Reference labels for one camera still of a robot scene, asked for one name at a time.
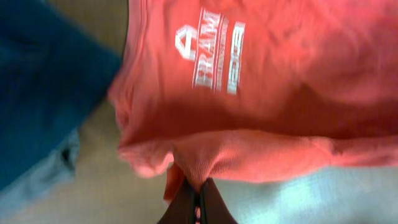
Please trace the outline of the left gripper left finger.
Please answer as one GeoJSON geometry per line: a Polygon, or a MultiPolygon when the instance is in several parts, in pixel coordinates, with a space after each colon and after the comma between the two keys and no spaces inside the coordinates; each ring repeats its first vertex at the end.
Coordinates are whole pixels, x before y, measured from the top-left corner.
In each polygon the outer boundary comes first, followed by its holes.
{"type": "Polygon", "coordinates": [[[196,224],[196,194],[185,179],[158,224],[196,224]]]}

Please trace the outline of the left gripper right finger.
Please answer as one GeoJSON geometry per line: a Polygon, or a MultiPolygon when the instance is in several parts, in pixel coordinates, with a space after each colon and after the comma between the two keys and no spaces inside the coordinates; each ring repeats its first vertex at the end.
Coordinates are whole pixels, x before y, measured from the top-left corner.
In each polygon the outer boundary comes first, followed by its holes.
{"type": "Polygon", "coordinates": [[[230,214],[213,179],[207,179],[200,189],[201,224],[237,224],[230,214]]]}

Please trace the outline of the red orange t-shirt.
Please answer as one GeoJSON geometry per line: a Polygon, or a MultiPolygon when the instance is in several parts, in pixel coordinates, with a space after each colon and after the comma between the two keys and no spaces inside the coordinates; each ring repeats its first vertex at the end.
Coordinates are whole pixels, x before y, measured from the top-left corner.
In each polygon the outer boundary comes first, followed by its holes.
{"type": "Polygon", "coordinates": [[[397,1],[129,1],[109,91],[142,177],[276,182],[397,164],[397,1]]]}

